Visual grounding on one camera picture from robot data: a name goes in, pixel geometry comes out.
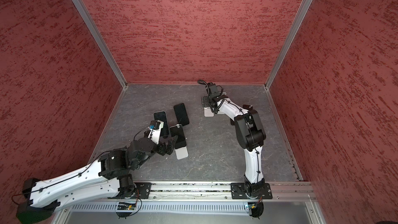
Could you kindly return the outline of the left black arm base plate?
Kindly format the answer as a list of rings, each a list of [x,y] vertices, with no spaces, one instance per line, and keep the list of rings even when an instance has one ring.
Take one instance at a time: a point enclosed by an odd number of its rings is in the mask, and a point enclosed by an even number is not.
[[[124,199],[148,199],[151,192],[152,183],[135,182],[129,185],[126,193],[124,194]]]

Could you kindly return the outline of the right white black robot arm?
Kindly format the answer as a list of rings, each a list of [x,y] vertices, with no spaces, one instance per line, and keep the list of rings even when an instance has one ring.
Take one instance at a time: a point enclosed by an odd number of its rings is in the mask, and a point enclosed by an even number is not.
[[[261,152],[266,134],[259,113],[251,105],[235,104],[219,85],[201,79],[197,83],[203,85],[207,93],[202,97],[204,116],[226,115],[233,122],[236,139],[245,153],[246,192],[252,196],[257,194],[265,188],[261,169]]]

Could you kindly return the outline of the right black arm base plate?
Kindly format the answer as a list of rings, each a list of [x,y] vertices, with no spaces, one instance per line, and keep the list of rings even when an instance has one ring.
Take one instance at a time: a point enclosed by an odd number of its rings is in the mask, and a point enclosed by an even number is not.
[[[232,199],[248,199],[248,200],[271,200],[273,194],[269,183],[261,184],[260,187],[251,188],[248,183],[232,183],[231,184]]]

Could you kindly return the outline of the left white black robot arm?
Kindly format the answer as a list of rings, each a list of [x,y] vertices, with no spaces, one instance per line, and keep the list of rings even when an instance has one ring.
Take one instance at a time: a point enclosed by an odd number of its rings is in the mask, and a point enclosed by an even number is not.
[[[155,154],[172,154],[177,139],[172,136],[155,143],[141,138],[128,147],[105,151],[92,163],[62,176],[27,179],[21,193],[25,201],[18,205],[16,217],[22,224],[34,224],[81,202],[102,198],[136,201],[140,195],[131,172]]]

